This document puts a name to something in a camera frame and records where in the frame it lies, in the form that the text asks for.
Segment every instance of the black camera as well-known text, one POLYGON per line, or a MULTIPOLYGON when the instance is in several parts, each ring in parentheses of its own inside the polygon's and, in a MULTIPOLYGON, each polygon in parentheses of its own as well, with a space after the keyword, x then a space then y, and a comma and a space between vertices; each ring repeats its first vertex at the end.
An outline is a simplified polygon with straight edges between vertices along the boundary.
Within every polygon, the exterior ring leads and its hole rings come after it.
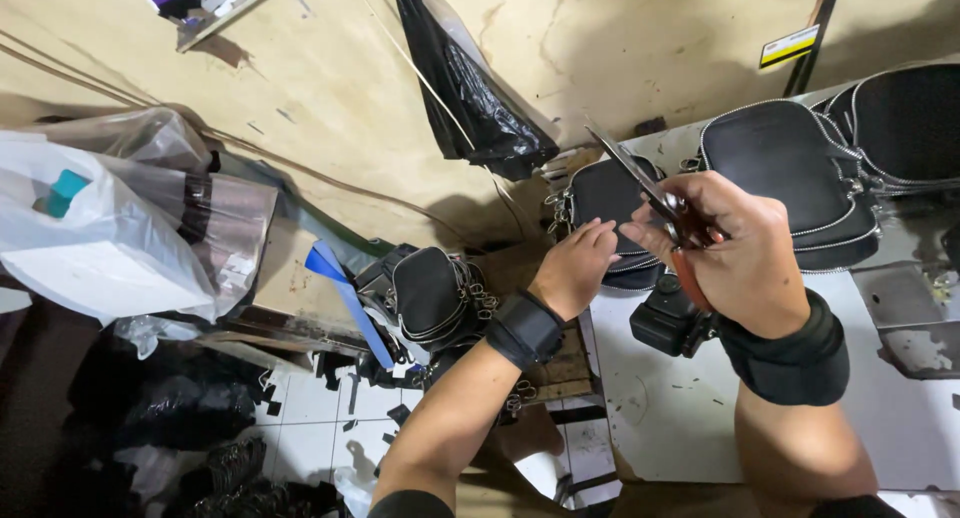
POLYGON ((650 296, 630 315, 633 337, 670 357, 691 359, 700 344, 717 337, 720 314, 697 309, 674 274, 656 281, 650 296))

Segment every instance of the black metal pole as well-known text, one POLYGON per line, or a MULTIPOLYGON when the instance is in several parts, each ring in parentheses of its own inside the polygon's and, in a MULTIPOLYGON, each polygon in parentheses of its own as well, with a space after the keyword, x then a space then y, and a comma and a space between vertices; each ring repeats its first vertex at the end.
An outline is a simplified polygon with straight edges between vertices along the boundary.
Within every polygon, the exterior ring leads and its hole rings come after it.
POLYGON ((786 89, 783 90, 783 97, 802 95, 807 91, 807 83, 810 82, 810 75, 813 74, 813 67, 817 63, 817 55, 820 53, 820 45, 824 41, 824 35, 827 33, 827 25, 834 14, 834 6, 837 0, 822 0, 820 8, 817 9, 817 15, 813 20, 814 25, 820 25, 817 30, 817 37, 813 41, 813 47, 806 55, 797 59, 793 65, 793 71, 790 72, 790 79, 786 83, 786 89))

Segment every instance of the forearm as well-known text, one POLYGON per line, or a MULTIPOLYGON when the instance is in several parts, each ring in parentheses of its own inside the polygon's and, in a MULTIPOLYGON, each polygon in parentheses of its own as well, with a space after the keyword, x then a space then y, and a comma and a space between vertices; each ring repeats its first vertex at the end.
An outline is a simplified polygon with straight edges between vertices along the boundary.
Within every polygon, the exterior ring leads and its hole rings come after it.
POLYGON ((734 419, 744 477, 761 495, 812 504, 877 492, 870 456, 839 403, 776 405, 741 382, 734 419))
POLYGON ((373 503, 401 488, 429 488, 453 509, 457 478, 474 459, 520 376, 520 368, 486 340, 473 346, 404 423, 380 465, 373 503))

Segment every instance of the right hand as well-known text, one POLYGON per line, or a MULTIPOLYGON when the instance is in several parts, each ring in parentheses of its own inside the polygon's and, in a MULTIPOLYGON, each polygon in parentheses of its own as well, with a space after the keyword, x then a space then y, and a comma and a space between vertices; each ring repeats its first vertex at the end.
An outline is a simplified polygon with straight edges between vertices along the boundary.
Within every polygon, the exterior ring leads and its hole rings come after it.
MULTIPOLYGON (((786 207, 740 189, 715 171, 678 175, 660 186, 686 200, 729 235, 702 250, 686 250, 703 295, 714 309, 764 339, 797 332, 810 318, 804 280, 793 254, 786 207)), ((642 205, 620 233, 669 265, 674 243, 652 226, 642 205)))

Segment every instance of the hand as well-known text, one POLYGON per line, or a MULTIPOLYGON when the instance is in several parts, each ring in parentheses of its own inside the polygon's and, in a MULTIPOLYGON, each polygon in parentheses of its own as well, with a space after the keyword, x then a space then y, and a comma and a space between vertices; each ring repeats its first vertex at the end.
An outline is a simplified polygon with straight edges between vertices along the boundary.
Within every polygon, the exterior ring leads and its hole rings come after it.
MULTIPOLYGON (((686 254, 703 295, 718 313, 764 339, 783 338, 807 323, 810 304, 783 203, 750 195, 715 171, 678 175, 659 184, 730 236, 686 254)), ((642 205, 620 233, 669 265, 674 244, 664 229, 647 223, 651 212, 649 204, 642 205)))
POLYGON ((587 309, 600 291, 610 264, 619 261, 617 222, 600 218, 580 226, 546 253, 528 291, 550 310, 570 321, 587 309))

